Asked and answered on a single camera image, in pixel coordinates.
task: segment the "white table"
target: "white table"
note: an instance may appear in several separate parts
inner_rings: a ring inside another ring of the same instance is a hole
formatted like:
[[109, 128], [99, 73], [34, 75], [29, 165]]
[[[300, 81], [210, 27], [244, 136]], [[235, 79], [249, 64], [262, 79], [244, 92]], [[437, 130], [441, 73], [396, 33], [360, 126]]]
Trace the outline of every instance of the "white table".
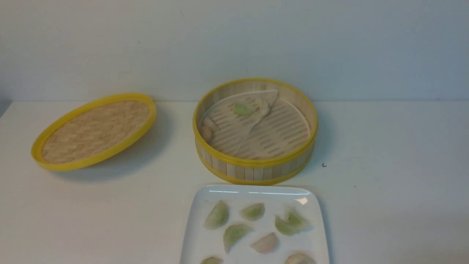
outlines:
[[[196, 104], [157, 103], [151, 130], [100, 164], [39, 168], [34, 139], [81, 104], [13, 102], [0, 118], [0, 263], [178, 263], [193, 195], [224, 183], [197, 157]], [[318, 197], [331, 263], [467, 264], [469, 102], [316, 107], [314, 156], [284, 185]]]

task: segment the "white plate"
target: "white plate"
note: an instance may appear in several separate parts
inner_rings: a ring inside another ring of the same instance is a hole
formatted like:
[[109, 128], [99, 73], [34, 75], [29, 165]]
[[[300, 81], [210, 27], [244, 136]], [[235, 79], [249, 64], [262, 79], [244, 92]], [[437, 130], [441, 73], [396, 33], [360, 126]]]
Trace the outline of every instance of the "white plate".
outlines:
[[[216, 230], [207, 230], [203, 227], [204, 221], [220, 200], [229, 207], [229, 221]], [[239, 216], [241, 209], [258, 202], [265, 203], [262, 219], [249, 222]], [[275, 215], [283, 218], [285, 209], [290, 206], [308, 219], [313, 229], [293, 236], [280, 234], [274, 225]], [[238, 223], [251, 226], [254, 232], [239, 240], [229, 254], [225, 254], [223, 233], [227, 227]], [[264, 255], [249, 247], [271, 232], [275, 232], [279, 239], [279, 246], [273, 252]], [[293, 187], [210, 185], [200, 189], [192, 202], [180, 264], [200, 264], [209, 256], [222, 258], [223, 264], [283, 264], [288, 256], [297, 252], [311, 256], [317, 264], [329, 264], [324, 223], [314, 194]]]

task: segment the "bamboo steamer lid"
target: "bamboo steamer lid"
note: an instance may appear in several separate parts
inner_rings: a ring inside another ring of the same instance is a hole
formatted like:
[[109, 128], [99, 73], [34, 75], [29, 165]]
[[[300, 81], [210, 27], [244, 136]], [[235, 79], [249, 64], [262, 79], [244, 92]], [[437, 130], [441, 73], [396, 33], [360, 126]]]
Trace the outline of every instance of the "bamboo steamer lid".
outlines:
[[133, 144], [150, 128], [155, 117], [155, 106], [144, 94], [105, 97], [55, 121], [38, 136], [31, 155], [48, 170], [83, 168]]

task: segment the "bamboo steamer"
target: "bamboo steamer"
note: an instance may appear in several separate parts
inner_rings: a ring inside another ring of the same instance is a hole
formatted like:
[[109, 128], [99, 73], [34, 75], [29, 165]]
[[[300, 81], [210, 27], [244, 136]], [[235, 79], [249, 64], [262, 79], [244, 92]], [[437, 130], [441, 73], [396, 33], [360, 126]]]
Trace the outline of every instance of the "bamboo steamer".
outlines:
[[31, 156], [51, 171], [70, 171], [123, 151], [151, 127], [153, 100], [140, 93], [107, 96], [57, 119], [36, 138]]
[[[253, 127], [255, 115], [233, 112], [235, 101], [249, 103], [256, 96], [269, 100], [266, 94], [276, 98], [269, 102], [269, 114]], [[220, 129], [208, 142], [201, 135], [205, 117]], [[199, 158], [213, 174], [234, 184], [273, 185], [307, 165], [318, 118], [311, 101], [296, 88], [275, 80], [248, 78], [222, 84], [206, 94], [194, 111], [192, 126]]]

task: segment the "yellow rim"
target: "yellow rim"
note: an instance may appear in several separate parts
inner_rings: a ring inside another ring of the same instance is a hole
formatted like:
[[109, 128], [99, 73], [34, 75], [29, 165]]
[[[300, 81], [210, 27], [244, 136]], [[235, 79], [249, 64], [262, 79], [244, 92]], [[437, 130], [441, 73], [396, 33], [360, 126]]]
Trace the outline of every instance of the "yellow rim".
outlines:
[[300, 173], [300, 171], [302, 171], [304, 169], [304, 167], [306, 167], [306, 165], [308, 164], [308, 162], [310, 161], [311, 157], [313, 156], [313, 152], [311, 152], [311, 154], [306, 158], [306, 161], [301, 164], [300, 167], [298, 167], [298, 169], [294, 170], [292, 173], [290, 174], [287, 174], [283, 177], [280, 177], [280, 178], [277, 178], [277, 179], [270, 179], [270, 180], [263, 180], [263, 181], [249, 181], [249, 180], [242, 180], [242, 179], [235, 179], [235, 178], [232, 178], [232, 177], [228, 177], [227, 175], [217, 171], [216, 169], [214, 169], [213, 167], [211, 167], [205, 160], [204, 158], [202, 157], [202, 155], [200, 154], [199, 151], [197, 151], [197, 154], [199, 155], [199, 159], [200, 161], [202, 161], [202, 164], [213, 174], [215, 174], [215, 176], [217, 176], [218, 178], [224, 180], [224, 181], [227, 181], [227, 182], [230, 182], [230, 183], [233, 183], [233, 184], [239, 184], [239, 185], [275, 185], [275, 184], [278, 184], [280, 182], [283, 182], [283, 181], [286, 181], [290, 178], [292, 178], [293, 176], [295, 176], [296, 174]]
[[[217, 151], [216, 149], [212, 148], [207, 142], [205, 142], [205, 140], [202, 139], [202, 136], [200, 135], [200, 133], [197, 129], [197, 119], [196, 119], [197, 112], [198, 112], [200, 106], [202, 105], [202, 103], [205, 101], [205, 99], [207, 97], [209, 97], [215, 91], [217, 91], [217, 90], [219, 90], [219, 89], [221, 89], [221, 88], [223, 88], [227, 85], [240, 83], [240, 82], [246, 82], [246, 81], [266, 81], [266, 82], [275, 83], [275, 84], [278, 84], [278, 85], [282, 85], [286, 88], [289, 88], [289, 89], [295, 91], [296, 93], [298, 93], [299, 95], [301, 95], [301, 97], [303, 97], [303, 99], [305, 99], [307, 101], [307, 103], [311, 106], [311, 109], [313, 110], [314, 118], [316, 120], [316, 124], [315, 124], [316, 129], [311, 131], [311, 136], [308, 139], [308, 141], [305, 142], [302, 146], [300, 146], [296, 151], [294, 151], [290, 154], [287, 154], [287, 155], [284, 155], [284, 156], [281, 156], [281, 157], [278, 157], [278, 158], [264, 159], [264, 160], [247, 160], [247, 159], [240, 159], [240, 158], [232, 157], [232, 156], [229, 156], [229, 155], [226, 155], [224, 153], [221, 153], [221, 152]], [[234, 80], [234, 81], [231, 81], [231, 82], [227, 82], [225, 84], [222, 84], [222, 85], [212, 89], [209, 93], [207, 93], [199, 101], [199, 103], [197, 104], [196, 110], [194, 111], [194, 115], [192, 117], [192, 129], [194, 130], [196, 140], [198, 141], [199, 144], [201, 144], [201, 146], [204, 148], [204, 150], [206, 152], [208, 152], [211, 156], [213, 156], [213, 157], [215, 157], [215, 158], [217, 158], [217, 159], [219, 159], [219, 160], [221, 160], [225, 163], [233, 164], [233, 165], [240, 166], [240, 167], [249, 167], [249, 168], [272, 167], [272, 166], [276, 166], [278, 164], [286, 163], [288, 161], [296, 159], [301, 154], [303, 154], [313, 144], [314, 138], [316, 137], [316, 131], [318, 130], [318, 116], [316, 114], [316, 110], [314, 109], [314, 105], [311, 102], [311, 100], [309, 100], [309, 98], [306, 97], [306, 95], [304, 95], [300, 90], [294, 88], [293, 86], [290, 86], [288, 84], [285, 84], [285, 83], [282, 83], [282, 82], [279, 82], [279, 81], [276, 81], [276, 80], [270, 80], [270, 79], [265, 79], [265, 78], [246, 78], [246, 79], [239, 79], [239, 80]]]
[[[119, 102], [119, 101], [140, 101], [148, 106], [148, 109], [150, 111], [150, 114], [148, 116], [147, 121], [143, 126], [138, 129], [134, 134], [130, 135], [126, 139], [124, 139], [122, 142], [106, 149], [103, 152], [100, 152], [96, 155], [93, 155], [91, 157], [69, 162], [69, 163], [61, 163], [61, 164], [53, 164], [49, 163], [44, 160], [42, 157], [42, 147], [44, 146], [45, 142], [49, 139], [49, 137], [61, 126], [63, 126], [66, 122], [70, 121], [72, 118], [77, 117], [78, 115], [87, 112], [91, 109], [94, 109], [96, 107], [114, 103], [114, 102]], [[87, 104], [84, 104], [68, 113], [66, 113], [64, 116], [60, 117], [57, 119], [54, 123], [52, 123], [50, 126], [48, 126], [42, 133], [36, 138], [34, 143], [32, 144], [31, 147], [31, 156], [33, 159], [41, 166], [42, 168], [50, 171], [70, 171], [70, 170], [76, 170], [80, 168], [84, 168], [90, 165], [93, 165], [95, 163], [101, 162], [109, 157], [112, 157], [116, 155], [117, 153], [123, 151], [135, 141], [137, 141], [141, 136], [143, 136], [148, 129], [151, 127], [153, 122], [155, 121], [156, 118], [156, 107], [155, 104], [153, 103], [153, 100], [145, 94], [141, 93], [123, 93], [123, 94], [116, 94], [108, 97], [104, 97], [92, 102], [89, 102]]]

